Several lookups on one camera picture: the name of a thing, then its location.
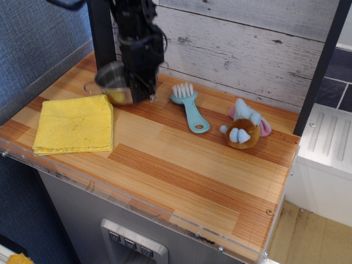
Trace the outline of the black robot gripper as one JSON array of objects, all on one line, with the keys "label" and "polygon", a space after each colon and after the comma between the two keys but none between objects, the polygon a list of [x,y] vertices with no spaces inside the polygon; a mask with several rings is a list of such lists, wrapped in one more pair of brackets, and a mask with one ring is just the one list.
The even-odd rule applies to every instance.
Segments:
[{"label": "black robot gripper", "polygon": [[157,101],[156,75],[158,66],[164,62],[164,37],[158,26],[148,28],[147,35],[141,38],[118,34],[123,61],[138,79],[129,81],[133,103],[148,97],[151,103]]}]

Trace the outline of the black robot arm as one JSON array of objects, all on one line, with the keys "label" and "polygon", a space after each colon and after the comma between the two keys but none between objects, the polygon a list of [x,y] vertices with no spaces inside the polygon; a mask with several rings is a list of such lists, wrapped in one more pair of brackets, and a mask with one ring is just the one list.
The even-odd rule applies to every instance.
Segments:
[{"label": "black robot arm", "polygon": [[124,75],[134,103],[155,102],[158,67],[167,48],[165,33],[153,23],[153,1],[109,1],[117,23],[117,39],[124,64]]}]

